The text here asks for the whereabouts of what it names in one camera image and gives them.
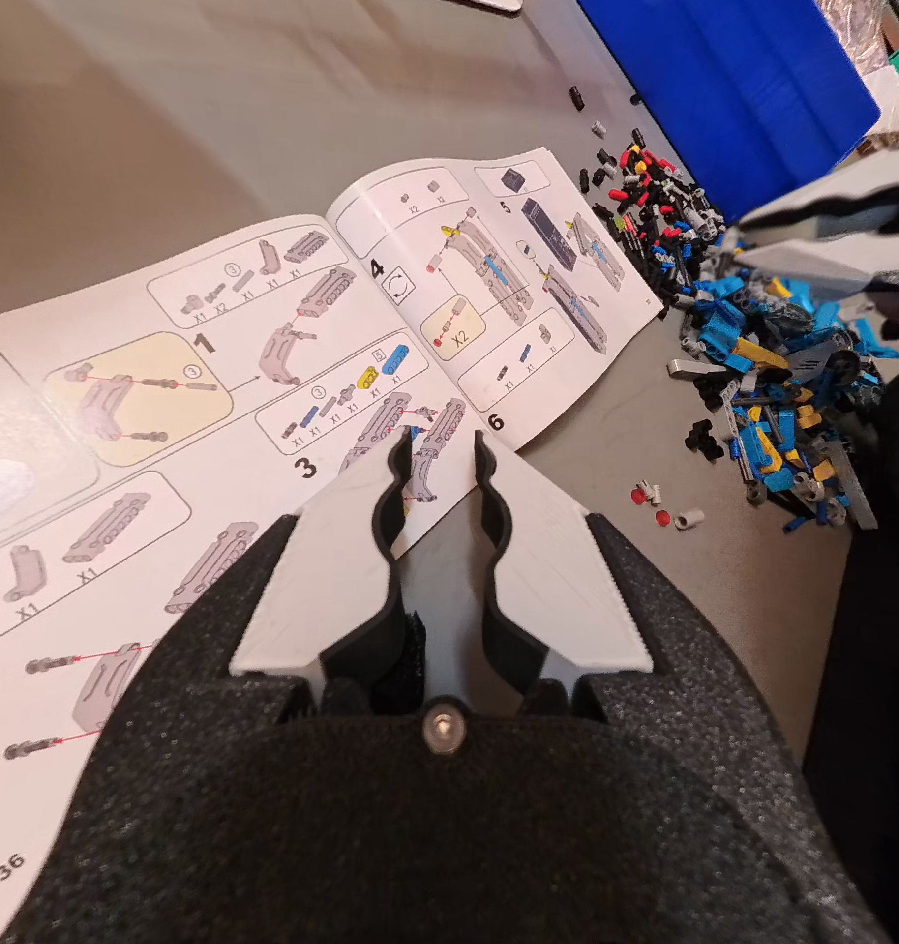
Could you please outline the pile of toy bricks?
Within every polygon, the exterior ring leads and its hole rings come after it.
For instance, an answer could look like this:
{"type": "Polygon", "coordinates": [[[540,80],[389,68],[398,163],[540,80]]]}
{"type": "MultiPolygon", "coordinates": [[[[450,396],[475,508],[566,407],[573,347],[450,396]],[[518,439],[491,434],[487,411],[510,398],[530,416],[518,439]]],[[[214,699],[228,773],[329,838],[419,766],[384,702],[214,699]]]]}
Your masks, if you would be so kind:
{"type": "Polygon", "coordinates": [[[686,359],[668,372],[691,382],[710,412],[725,450],[716,462],[738,466],[749,504],[791,514],[785,532],[808,521],[878,529],[853,464],[856,431],[844,420],[869,418],[885,390],[876,363],[897,352],[865,318],[845,321],[838,303],[815,304],[806,282],[740,266],[735,230],[639,129],[617,155],[601,147],[594,170],[578,173],[583,195],[607,180],[608,205],[591,206],[599,228],[571,223],[569,235],[615,279],[621,266],[608,251],[618,250],[663,303],[659,316],[681,316],[686,359]]]}

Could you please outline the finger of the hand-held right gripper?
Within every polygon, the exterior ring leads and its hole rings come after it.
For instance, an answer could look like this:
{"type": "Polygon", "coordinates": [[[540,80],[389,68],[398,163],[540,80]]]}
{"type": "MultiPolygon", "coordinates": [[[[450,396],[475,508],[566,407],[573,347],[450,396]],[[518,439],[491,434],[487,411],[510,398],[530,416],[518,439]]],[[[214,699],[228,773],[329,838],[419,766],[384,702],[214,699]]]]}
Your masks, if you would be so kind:
{"type": "Polygon", "coordinates": [[[776,277],[803,280],[841,297],[899,292],[899,234],[846,234],[755,247],[742,264],[776,277]]]}
{"type": "Polygon", "coordinates": [[[820,238],[860,230],[899,235],[899,144],[750,211],[739,228],[773,230],[810,220],[817,222],[820,238]]]}

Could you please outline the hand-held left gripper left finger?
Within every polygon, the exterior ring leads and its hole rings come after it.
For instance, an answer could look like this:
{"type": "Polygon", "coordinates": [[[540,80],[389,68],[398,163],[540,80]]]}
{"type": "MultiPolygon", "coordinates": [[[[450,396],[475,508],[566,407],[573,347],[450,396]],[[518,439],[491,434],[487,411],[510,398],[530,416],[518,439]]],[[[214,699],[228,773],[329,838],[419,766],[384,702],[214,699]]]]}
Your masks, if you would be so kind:
{"type": "Polygon", "coordinates": [[[296,514],[231,675],[382,678],[404,647],[392,547],[404,523],[412,437],[392,433],[296,514]]]}

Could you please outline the open instruction booklet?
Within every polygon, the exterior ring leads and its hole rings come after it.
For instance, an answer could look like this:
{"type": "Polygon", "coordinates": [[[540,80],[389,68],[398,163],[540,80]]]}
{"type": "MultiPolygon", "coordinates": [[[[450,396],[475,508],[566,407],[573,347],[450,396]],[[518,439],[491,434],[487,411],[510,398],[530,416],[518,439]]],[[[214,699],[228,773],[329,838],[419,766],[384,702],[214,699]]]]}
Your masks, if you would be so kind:
{"type": "Polygon", "coordinates": [[[401,556],[660,311],[551,152],[421,159],[325,218],[0,314],[0,935],[160,638],[408,429],[401,556]]]}

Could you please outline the blue storage bin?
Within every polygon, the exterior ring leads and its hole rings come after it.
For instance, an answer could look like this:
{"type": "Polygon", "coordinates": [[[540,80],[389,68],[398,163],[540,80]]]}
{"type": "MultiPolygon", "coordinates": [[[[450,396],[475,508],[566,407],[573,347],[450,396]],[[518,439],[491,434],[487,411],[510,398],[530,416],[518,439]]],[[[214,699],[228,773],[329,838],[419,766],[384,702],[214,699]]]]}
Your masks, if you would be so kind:
{"type": "Polygon", "coordinates": [[[880,109],[812,1],[581,1],[728,222],[830,172],[880,109]]]}

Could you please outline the clear plastic bag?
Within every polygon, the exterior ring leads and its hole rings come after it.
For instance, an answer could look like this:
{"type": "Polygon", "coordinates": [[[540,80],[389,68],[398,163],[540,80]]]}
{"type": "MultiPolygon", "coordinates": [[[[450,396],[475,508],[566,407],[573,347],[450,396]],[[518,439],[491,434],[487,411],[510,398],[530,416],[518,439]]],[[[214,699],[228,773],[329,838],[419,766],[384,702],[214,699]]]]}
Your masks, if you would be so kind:
{"type": "Polygon", "coordinates": [[[817,1],[857,73],[884,68],[899,50],[899,1],[817,1]]]}

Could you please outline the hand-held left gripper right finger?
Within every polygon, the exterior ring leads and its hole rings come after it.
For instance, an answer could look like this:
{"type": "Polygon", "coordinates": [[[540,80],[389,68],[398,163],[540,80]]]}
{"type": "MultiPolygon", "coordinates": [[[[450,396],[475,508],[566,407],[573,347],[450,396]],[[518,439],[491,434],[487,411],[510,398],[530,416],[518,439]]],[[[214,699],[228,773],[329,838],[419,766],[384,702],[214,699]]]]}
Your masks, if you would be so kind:
{"type": "Polygon", "coordinates": [[[498,673],[652,672],[588,510],[498,439],[475,438],[488,563],[482,648],[498,673]]]}

